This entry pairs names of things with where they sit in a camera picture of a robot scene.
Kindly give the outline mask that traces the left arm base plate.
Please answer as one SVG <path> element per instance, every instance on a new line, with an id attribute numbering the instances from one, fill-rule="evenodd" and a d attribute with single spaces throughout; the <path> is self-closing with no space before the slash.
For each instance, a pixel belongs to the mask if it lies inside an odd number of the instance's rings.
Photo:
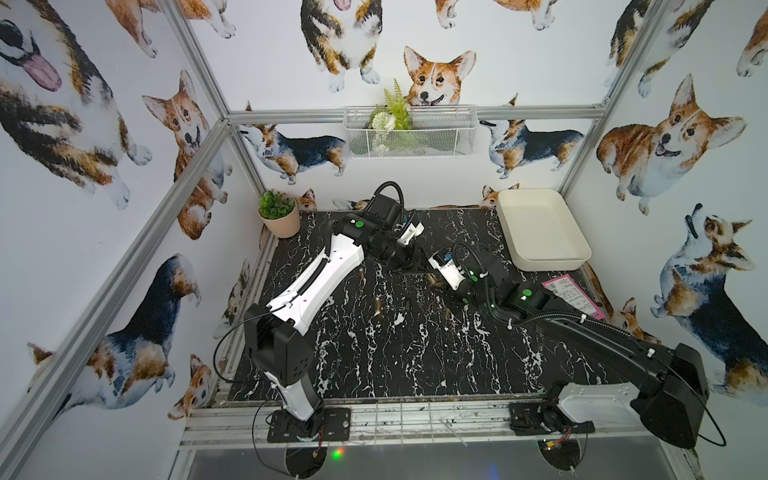
<path id="1" fill-rule="evenodd" d="M 269 443 L 347 441 L 350 437 L 350 408 L 321 408 L 309 420 L 295 418 L 285 410 L 269 417 Z"/>

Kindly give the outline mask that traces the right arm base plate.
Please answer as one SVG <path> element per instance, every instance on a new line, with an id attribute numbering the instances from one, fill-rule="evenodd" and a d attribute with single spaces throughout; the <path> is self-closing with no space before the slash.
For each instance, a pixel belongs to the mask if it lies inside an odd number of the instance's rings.
<path id="1" fill-rule="evenodd" d="M 512 402 L 508 405 L 510 429 L 517 436 L 592 434 L 596 431 L 591 421 L 575 422 L 557 406 L 543 401 Z"/>

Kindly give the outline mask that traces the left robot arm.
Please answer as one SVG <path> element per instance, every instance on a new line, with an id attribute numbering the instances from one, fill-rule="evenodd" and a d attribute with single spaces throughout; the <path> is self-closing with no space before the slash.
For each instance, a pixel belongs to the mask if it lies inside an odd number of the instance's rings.
<path id="1" fill-rule="evenodd" d="M 323 304 L 366 260 L 394 271 L 422 272 L 428 262 L 416 238 L 423 232 L 423 224 L 399 202 L 376 194 L 365 209 L 328 224 L 323 249 L 286 290 L 264 306 L 251 306 L 243 321 L 250 359 L 296 420 L 308 422 L 321 409 L 309 373 L 314 347 L 305 335 Z"/>

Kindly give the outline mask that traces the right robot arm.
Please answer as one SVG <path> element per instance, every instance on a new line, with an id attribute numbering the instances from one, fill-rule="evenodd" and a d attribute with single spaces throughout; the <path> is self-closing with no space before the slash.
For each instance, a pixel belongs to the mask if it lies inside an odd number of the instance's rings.
<path id="1" fill-rule="evenodd" d="M 571 346 L 620 377 L 608 385 L 554 382 L 543 399 L 512 408 L 515 433 L 587 434 L 599 422 L 613 422 L 640 425 L 683 449 L 696 445 L 708 391 L 695 349 L 641 340 L 579 311 L 542 285 L 497 282 L 476 254 L 461 261 L 438 253 L 430 262 L 446 281 L 448 297 L 510 329 L 532 328 Z"/>

